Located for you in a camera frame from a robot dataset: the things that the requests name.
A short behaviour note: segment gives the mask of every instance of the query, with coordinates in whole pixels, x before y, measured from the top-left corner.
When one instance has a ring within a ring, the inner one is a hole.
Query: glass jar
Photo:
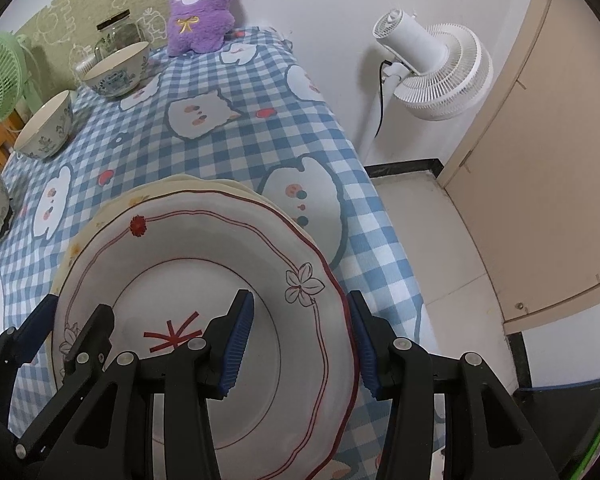
[[[101,37],[96,43],[94,53],[98,61],[126,46],[145,41],[144,30],[131,20],[130,14],[129,9],[123,10],[97,26]]]

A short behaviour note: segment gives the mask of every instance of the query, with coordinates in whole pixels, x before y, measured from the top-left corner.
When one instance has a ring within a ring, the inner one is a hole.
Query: white plate with red rim
[[[126,350],[173,351],[225,314],[239,288],[254,293],[251,335],[235,387],[208,402],[222,478],[311,478],[335,452],[357,392],[349,311],[311,239],[250,190],[171,179],[107,203],[71,241],[52,285],[56,384],[99,303],[116,315],[108,363]]]

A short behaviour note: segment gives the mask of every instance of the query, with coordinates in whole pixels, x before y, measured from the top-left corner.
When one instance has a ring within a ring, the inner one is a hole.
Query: yellow embroidered bow
[[[192,23],[197,23],[200,21],[200,18],[197,16],[189,16],[186,20],[183,20],[182,18],[178,18],[176,20],[176,23],[178,25],[180,25],[182,27],[182,30],[180,31],[180,33],[182,34],[185,31],[189,31],[189,32],[193,32],[193,30],[191,30],[191,24]]]

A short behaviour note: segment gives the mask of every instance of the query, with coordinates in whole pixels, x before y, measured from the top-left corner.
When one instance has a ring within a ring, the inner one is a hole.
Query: red starburst design
[[[144,216],[136,215],[131,219],[129,230],[133,236],[141,237],[146,232],[146,220]]]
[[[193,322],[193,320],[196,319],[199,315],[200,314],[198,314],[197,312],[194,312],[193,314],[191,314],[191,316],[187,317],[187,319],[180,326],[177,332],[173,329],[173,323],[171,322],[171,319],[167,321],[167,330],[169,331],[168,334],[158,334],[157,332],[145,332],[144,337],[152,337],[154,339],[162,339],[166,341],[166,343],[161,343],[159,345],[149,348],[149,352],[158,352],[160,350],[168,348],[169,346],[173,346],[173,349],[175,350],[178,347],[178,345],[186,343],[189,339],[201,336],[202,330],[196,330],[195,332],[191,332],[187,335],[182,335],[186,327],[189,326]]]

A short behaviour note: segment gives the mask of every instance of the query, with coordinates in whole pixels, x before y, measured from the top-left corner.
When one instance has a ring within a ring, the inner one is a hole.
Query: black power cord
[[[382,67],[391,64],[391,61],[387,60],[383,60],[382,63],[380,63],[380,70],[378,75],[378,80],[380,82],[380,123],[378,124],[378,130],[376,131],[376,137],[380,133],[380,128],[382,128],[382,120],[384,119],[384,96],[382,95]]]

